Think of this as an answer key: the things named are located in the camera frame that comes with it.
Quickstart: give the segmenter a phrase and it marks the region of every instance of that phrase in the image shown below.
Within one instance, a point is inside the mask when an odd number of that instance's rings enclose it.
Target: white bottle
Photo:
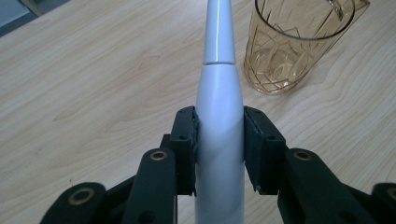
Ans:
[[[196,112],[195,223],[244,223],[244,108],[230,0],[208,0]]]

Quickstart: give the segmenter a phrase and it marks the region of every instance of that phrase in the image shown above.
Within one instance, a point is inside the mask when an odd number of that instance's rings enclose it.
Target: drinking glass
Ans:
[[[248,83],[295,87],[369,6],[367,0],[256,0],[244,62]]]

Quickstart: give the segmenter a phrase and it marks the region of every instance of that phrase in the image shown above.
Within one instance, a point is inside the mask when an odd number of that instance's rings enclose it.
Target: tabletop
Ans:
[[[342,182],[367,193],[396,182],[396,1],[371,0],[308,77],[275,96],[244,76],[252,9],[233,0],[244,104]],[[206,1],[71,0],[0,38],[0,223],[38,223],[64,190],[136,173],[195,105],[205,14]],[[282,223],[276,197],[245,183],[246,223]],[[179,223],[193,223],[193,205],[178,197]]]

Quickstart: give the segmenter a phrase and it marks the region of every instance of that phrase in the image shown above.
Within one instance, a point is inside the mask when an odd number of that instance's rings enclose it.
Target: wood grain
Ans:
[[[365,192],[396,182],[396,2],[371,2],[297,89],[268,96],[243,75],[253,2],[233,1],[244,104]],[[0,38],[0,223],[38,223],[65,189],[135,174],[195,104],[205,12],[206,1],[73,0]],[[179,223],[193,223],[193,198],[178,203]],[[247,178],[246,223],[282,223]]]

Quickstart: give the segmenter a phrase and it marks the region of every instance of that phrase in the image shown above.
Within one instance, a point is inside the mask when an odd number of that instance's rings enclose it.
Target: glass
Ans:
[[[295,87],[369,6],[367,0],[256,0],[245,57],[264,93]]]

